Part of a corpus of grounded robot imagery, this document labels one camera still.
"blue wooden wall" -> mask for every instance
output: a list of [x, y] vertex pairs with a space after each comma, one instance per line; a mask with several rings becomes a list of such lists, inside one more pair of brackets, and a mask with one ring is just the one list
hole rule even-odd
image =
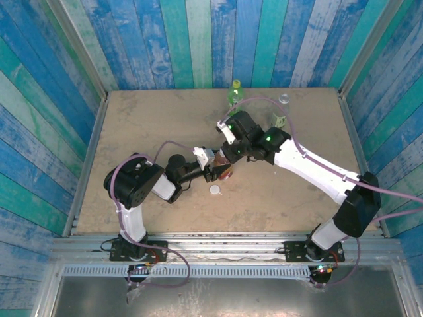
[[388, 0], [61, 0], [107, 91], [339, 87]]
[[[369, 169], [383, 188], [423, 197], [423, 1], [404, 0], [347, 96]], [[420, 207], [382, 197], [383, 212]], [[423, 213], [387, 220], [423, 287]]]
[[0, 316], [29, 316], [100, 97], [46, 0], [0, 0]]

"black mounting plate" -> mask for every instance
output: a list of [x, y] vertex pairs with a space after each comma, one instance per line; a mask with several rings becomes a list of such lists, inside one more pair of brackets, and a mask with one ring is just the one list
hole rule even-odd
[[325, 257], [322, 260], [313, 261], [309, 256], [307, 256], [307, 249], [305, 247], [305, 241], [287, 241], [284, 242], [284, 246], [280, 248], [280, 251], [276, 250], [277, 253], [285, 254], [286, 262], [335, 262], [335, 258], [331, 252], [335, 253], [338, 262], [345, 262], [344, 249], [342, 248], [342, 243], [335, 243], [332, 248], [330, 248]]
[[[165, 247], [165, 248], [167, 248], [167, 246], [168, 246], [167, 241], [154, 241], [153, 240], [153, 241], [148, 241], [147, 244], [149, 246], [162, 246], [162, 247]], [[149, 250], [154, 250], [154, 252], [159, 257], [159, 262], [165, 262], [166, 261], [167, 252], [163, 253], [162, 250], [156, 250], [156, 249], [149, 249]], [[141, 260], [140, 259], [133, 259], [123, 252], [122, 244], [120, 243], [119, 240], [117, 240], [117, 241], [114, 241], [112, 243], [112, 247], [110, 249], [109, 260], [113, 261], [113, 262], [127, 262], [127, 261], [154, 262], [155, 261], [154, 253], [149, 251], [149, 250], [146, 251], [145, 256]]]

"gray metal floor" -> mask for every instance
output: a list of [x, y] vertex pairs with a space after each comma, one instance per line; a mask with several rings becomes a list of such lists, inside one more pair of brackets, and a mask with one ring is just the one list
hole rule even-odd
[[405, 316], [392, 273], [374, 267], [326, 289], [281, 279], [192, 279], [179, 289], [145, 288], [129, 306], [127, 290], [122, 278], [63, 277], [54, 316]]

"beige tabletop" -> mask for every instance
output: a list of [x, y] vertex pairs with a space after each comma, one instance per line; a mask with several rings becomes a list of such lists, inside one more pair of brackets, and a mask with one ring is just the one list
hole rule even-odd
[[[246, 97], [282, 93], [291, 98], [289, 113], [301, 144], [347, 170], [358, 172], [357, 162], [331, 88], [247, 89]], [[163, 141], [171, 139], [190, 147], [218, 149], [224, 136], [215, 125], [227, 110], [227, 91], [143, 90], [112, 92], [100, 141], [85, 193], [77, 232], [118, 232], [114, 204], [103, 188], [104, 177], [134, 152], [154, 156]], [[274, 107], [263, 101], [243, 108], [263, 129], [269, 127]], [[195, 157], [167, 145], [158, 164], [166, 166], [175, 153], [187, 161]], [[218, 184], [221, 195], [209, 188]], [[143, 203], [149, 232], [310, 231], [338, 210], [329, 196], [299, 176], [267, 162], [245, 159], [234, 166], [225, 181], [195, 179], [192, 187], [170, 205], [150, 193]]]

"green bottle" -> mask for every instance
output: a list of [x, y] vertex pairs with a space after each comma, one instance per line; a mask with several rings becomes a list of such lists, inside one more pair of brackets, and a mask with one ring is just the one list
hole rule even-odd
[[[241, 82], [238, 79], [235, 79], [232, 82], [232, 86], [229, 87], [229, 90], [227, 91], [227, 99], [229, 101], [229, 108], [232, 108], [234, 104], [237, 104], [242, 99], [244, 99], [244, 89], [241, 87]], [[229, 116], [233, 116], [239, 110], [241, 109], [238, 107], [237, 109], [230, 112]]]

